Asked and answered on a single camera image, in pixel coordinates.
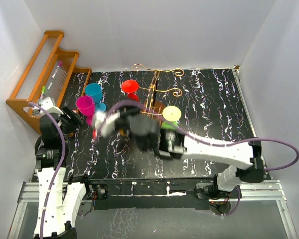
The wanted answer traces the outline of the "green wine glass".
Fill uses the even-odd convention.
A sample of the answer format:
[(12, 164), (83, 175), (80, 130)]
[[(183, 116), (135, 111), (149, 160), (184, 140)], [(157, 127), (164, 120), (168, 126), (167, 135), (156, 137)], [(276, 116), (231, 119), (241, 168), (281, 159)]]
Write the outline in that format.
[(176, 106), (167, 106), (162, 111), (162, 116), (165, 121), (161, 124), (162, 129), (178, 128), (178, 121), (181, 118), (181, 110)]

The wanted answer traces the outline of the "magenta wine glass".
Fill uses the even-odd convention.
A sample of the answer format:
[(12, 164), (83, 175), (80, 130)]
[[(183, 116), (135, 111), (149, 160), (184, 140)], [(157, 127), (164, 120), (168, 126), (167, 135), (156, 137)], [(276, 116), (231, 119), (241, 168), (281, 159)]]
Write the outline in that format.
[(93, 115), (95, 113), (94, 101), (90, 96), (81, 96), (76, 101), (76, 107), (79, 112), (86, 116), (86, 123), (92, 125)]

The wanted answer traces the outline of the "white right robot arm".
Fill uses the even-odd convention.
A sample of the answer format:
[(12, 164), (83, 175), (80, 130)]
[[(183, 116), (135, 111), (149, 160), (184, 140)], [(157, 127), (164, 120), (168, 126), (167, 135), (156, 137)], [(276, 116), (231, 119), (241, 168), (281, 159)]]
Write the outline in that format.
[(202, 159), (227, 164), (228, 168), (213, 177), (205, 192), (219, 198), (239, 184), (260, 183), (264, 179), (261, 143), (235, 144), (201, 137), (178, 127), (178, 107), (145, 107), (132, 100), (117, 103), (109, 112), (105, 128), (123, 130), (140, 151), (151, 151), (160, 159)]

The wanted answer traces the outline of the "blue wine glass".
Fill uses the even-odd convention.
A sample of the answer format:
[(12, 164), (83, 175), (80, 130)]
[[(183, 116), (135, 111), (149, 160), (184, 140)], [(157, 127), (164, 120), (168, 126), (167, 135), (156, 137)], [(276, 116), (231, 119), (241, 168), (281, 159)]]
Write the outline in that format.
[(106, 111), (106, 105), (102, 102), (103, 93), (102, 87), (97, 83), (88, 84), (85, 87), (85, 95), (90, 96), (93, 99), (95, 105), (95, 111)]

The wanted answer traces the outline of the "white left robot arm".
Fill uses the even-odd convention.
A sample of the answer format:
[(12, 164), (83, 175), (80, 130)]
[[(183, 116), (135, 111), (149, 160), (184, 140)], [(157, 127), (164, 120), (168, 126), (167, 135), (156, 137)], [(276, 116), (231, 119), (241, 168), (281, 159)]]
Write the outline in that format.
[(63, 185), (68, 147), (65, 138), (83, 123), (68, 107), (39, 119), (41, 136), (35, 143), (35, 172), (39, 181), (38, 217), (35, 239), (75, 239), (75, 222), (82, 199), (89, 198), (93, 186), (86, 177)]

